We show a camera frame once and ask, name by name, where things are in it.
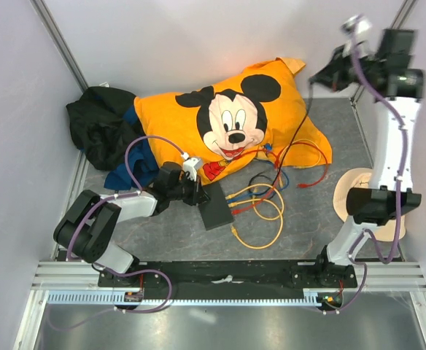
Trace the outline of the yellow ethernet cable short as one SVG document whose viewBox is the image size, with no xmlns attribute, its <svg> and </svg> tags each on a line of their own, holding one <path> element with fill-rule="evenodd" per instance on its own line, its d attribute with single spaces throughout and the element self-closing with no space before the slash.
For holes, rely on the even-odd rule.
<svg viewBox="0 0 426 350">
<path fill-rule="evenodd" d="M 326 177 L 326 174 L 329 169 L 330 162 L 328 161 L 325 153 L 314 141 L 311 141 L 309 139 L 298 139 L 297 141 L 294 141 L 292 145 L 299 147 L 310 147 L 318 154 L 318 158 L 315 164 L 312 164 L 310 166 L 295 166 L 299 169 L 313 168 L 315 166 L 324 166 L 323 174 L 317 181 L 298 183 L 296 185 L 296 187 L 300 189 L 316 186 Z M 277 196 L 279 201 L 281 202 L 281 205 L 283 205 L 284 208 L 284 201 L 282 200 L 281 191 L 286 189 L 290 185 L 289 177 L 286 175 L 285 172 L 283 172 L 283 170 L 279 170 L 279 165 L 280 161 L 282 160 L 282 153 L 284 152 L 284 150 L 276 154 L 272 151 L 271 146 L 265 145 L 260 151 L 264 154 L 264 156 L 257 156 L 255 159 L 259 160 L 260 162 L 272 165 L 273 168 L 276 170 L 276 175 L 278 176 L 278 179 L 271 180 L 271 184 L 269 186 L 267 184 L 250 184 L 247 188 L 243 190 L 240 190 L 231 195 L 227 195 L 225 199 L 227 200 L 228 205 L 230 203 L 245 201 L 249 199 L 269 199 L 272 201 L 272 198 L 274 196 Z"/>
</svg>

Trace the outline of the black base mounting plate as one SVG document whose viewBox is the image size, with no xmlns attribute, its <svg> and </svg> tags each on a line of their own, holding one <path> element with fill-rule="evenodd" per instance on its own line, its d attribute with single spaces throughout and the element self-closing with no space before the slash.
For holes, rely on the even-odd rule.
<svg viewBox="0 0 426 350">
<path fill-rule="evenodd" d="M 99 287 L 142 287 L 144 294 L 165 299 L 172 283 L 174 297 L 297 297 L 305 289 L 357 287 L 354 267 L 299 260 L 212 260 L 139 263 L 131 272 L 151 269 L 141 277 L 100 274 Z"/>
</svg>

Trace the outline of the orange Mickey Mouse pillow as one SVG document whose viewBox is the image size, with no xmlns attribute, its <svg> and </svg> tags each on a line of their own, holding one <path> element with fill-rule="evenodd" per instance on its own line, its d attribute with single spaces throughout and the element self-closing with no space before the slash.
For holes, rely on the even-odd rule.
<svg viewBox="0 0 426 350">
<path fill-rule="evenodd" d="M 181 164 L 181 152 L 202 159 L 204 184 L 241 170 L 269 145 L 282 153 L 283 166 L 310 166 L 318 154 L 293 146 L 314 141 L 333 161 L 326 136 L 306 116 L 295 75 L 305 66 L 294 58 L 276 58 L 246 67 L 242 73 L 190 93 L 135 98 L 134 107 L 158 165 Z"/>
</svg>

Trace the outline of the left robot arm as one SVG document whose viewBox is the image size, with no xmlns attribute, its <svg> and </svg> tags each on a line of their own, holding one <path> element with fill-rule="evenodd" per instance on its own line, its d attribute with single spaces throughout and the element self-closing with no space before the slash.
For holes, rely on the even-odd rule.
<svg viewBox="0 0 426 350">
<path fill-rule="evenodd" d="M 158 175 L 142 190 L 109 196 L 84 190 L 58 223 L 54 241 L 66 249 L 66 259 L 80 259 L 98 272 L 100 287 L 141 287 L 149 273 L 140 259 L 117 245 L 112 238 L 117 224 L 154 217 L 172 201 L 188 206 L 210 202 L 193 167 L 183 169 L 164 163 Z"/>
</svg>

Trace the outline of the aluminium rail frame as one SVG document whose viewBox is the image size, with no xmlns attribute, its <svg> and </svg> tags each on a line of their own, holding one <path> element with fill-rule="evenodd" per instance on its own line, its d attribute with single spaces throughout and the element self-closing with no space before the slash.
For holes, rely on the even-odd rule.
<svg viewBox="0 0 426 350">
<path fill-rule="evenodd" d="M 182 154 L 182 159 L 191 158 L 187 153 Z M 196 307 L 204 308 L 229 308 L 235 311 L 250 311 L 254 308 L 303 308 L 314 310 L 322 316 L 338 316 L 349 307 L 349 302 L 342 302 L 339 306 L 332 306 L 328 301 L 329 292 L 342 291 L 358 296 L 363 292 L 409 292 L 421 295 L 426 290 L 424 276 L 416 262 L 395 262 L 385 265 L 378 259 L 376 262 L 367 262 L 355 258 L 355 275 L 357 287 L 339 289 L 305 289 L 317 292 L 323 298 L 322 305 L 316 306 L 101 306 L 103 314 L 157 314 L 170 308 Z M 167 281 L 169 292 L 164 300 L 169 300 L 172 294 L 170 278 L 162 273 Z M 68 261 L 41 262 L 38 265 L 34 286 L 31 290 L 27 311 L 23 315 L 20 331 L 14 347 L 16 349 L 35 349 L 43 346 L 44 338 L 39 334 L 42 323 L 49 322 L 50 308 L 47 303 L 48 293 L 52 290 L 71 291 L 114 291 L 128 292 L 130 296 L 144 295 L 142 287 L 99 287 L 98 272 L 91 265 L 80 259 Z"/>
</svg>

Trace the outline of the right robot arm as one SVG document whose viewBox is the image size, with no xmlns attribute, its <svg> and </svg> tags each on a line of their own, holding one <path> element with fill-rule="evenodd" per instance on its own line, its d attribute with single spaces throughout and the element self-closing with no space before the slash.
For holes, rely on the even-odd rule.
<svg viewBox="0 0 426 350">
<path fill-rule="evenodd" d="M 424 98 L 425 73 L 410 66 L 415 31 L 386 29 L 375 54 L 359 51 L 362 30 L 345 28 L 349 39 L 337 47 L 330 62 L 310 81 L 339 92 L 359 83 L 373 96 L 378 135 L 373 172 L 368 186 L 353 187 L 346 196 L 346 218 L 338 235 L 323 248 L 313 265 L 304 268 L 310 285 L 334 283 L 356 287 L 355 258 L 367 240 L 394 222 L 389 254 L 381 263 L 392 262 L 398 250 L 402 218 L 419 207 L 422 196 L 413 191 L 411 153 L 417 116 Z"/>
</svg>

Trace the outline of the black network switch box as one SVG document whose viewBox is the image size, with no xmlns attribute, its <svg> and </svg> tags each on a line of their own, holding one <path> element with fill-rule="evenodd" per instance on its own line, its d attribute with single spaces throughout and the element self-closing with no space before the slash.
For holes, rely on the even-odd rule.
<svg viewBox="0 0 426 350">
<path fill-rule="evenodd" d="M 225 193 L 219 182 L 204 187 L 208 201 L 198 205 L 205 230 L 213 230 L 234 221 L 232 212 L 225 199 Z"/>
</svg>

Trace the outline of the black and blue clothing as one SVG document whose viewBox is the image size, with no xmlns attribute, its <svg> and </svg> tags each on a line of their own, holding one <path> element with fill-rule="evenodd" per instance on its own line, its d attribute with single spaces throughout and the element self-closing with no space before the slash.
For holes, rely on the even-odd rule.
<svg viewBox="0 0 426 350">
<path fill-rule="evenodd" d="M 66 105 L 71 140 L 95 169 L 107 172 L 104 188 L 108 190 L 130 190 L 136 186 L 135 179 L 146 187 L 159 172 L 146 139 L 131 148 L 131 170 L 125 167 L 128 145 L 144 135 L 133 104 L 135 97 L 126 90 L 93 86 Z"/>
</svg>

